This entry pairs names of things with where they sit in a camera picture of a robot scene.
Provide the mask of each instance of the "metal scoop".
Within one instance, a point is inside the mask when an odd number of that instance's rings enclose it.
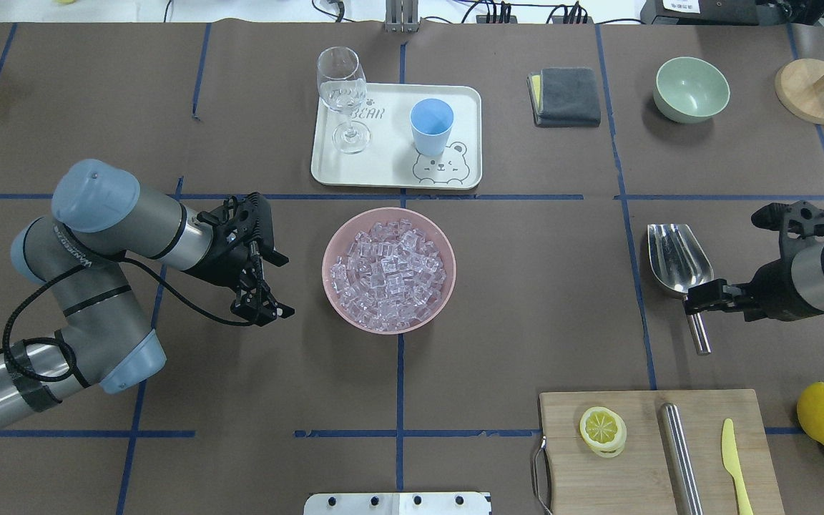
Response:
[[[647,247],[654,277],[674,297],[685,299],[690,288],[714,280],[710,261],[701,250],[689,225],[648,225]],[[697,354],[709,355],[710,343],[707,342],[701,313],[688,315],[687,319]]]

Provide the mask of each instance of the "bear illustration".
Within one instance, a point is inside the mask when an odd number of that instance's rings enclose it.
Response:
[[[429,180],[432,185],[449,185],[454,180],[462,185],[470,174],[465,155],[466,146],[460,141],[448,144],[441,156],[418,154],[412,166],[412,175],[418,182]]]

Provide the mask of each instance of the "wooden stand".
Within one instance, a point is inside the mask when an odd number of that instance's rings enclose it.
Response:
[[[775,91],[791,113],[824,124],[824,61],[797,59],[775,75]]]

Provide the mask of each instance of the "plastic knife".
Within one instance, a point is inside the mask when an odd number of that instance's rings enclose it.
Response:
[[[723,467],[733,477],[733,486],[736,488],[736,504],[740,515],[752,515],[752,505],[749,505],[749,494],[746,493],[745,482],[742,481],[740,469],[740,455],[736,452],[736,436],[733,434],[733,420],[726,418],[723,421],[723,433],[720,436],[720,453],[723,455]]]

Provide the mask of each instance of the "cutting board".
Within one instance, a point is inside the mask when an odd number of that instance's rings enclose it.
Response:
[[[733,418],[742,475],[755,515],[783,515],[778,480],[752,389],[701,391],[576,391],[539,395],[546,436],[552,512],[665,515],[677,513],[661,437],[659,408],[680,408],[705,515],[737,515],[736,494],[720,457],[724,418]],[[578,432],[582,414],[605,406],[621,415],[628,440],[621,456],[596,456]]]

